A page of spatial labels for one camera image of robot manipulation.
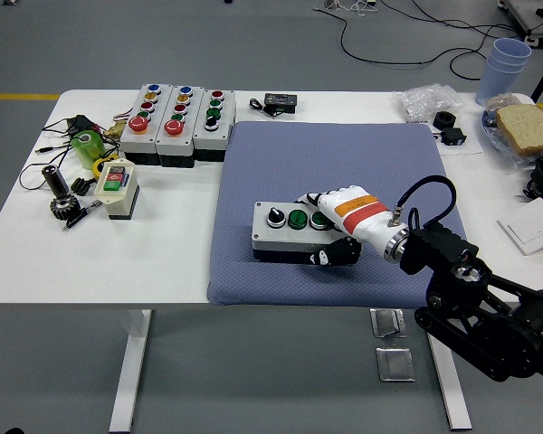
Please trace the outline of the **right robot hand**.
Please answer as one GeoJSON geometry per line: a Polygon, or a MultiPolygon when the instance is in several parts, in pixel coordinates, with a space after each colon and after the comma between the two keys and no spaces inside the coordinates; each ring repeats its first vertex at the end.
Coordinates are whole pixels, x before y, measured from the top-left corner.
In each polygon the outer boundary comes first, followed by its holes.
{"type": "Polygon", "coordinates": [[[398,212],[390,212],[364,188],[351,185],[324,193],[306,193],[297,202],[316,207],[347,236],[370,244],[388,262],[400,262],[408,227],[400,222],[398,212]]]}

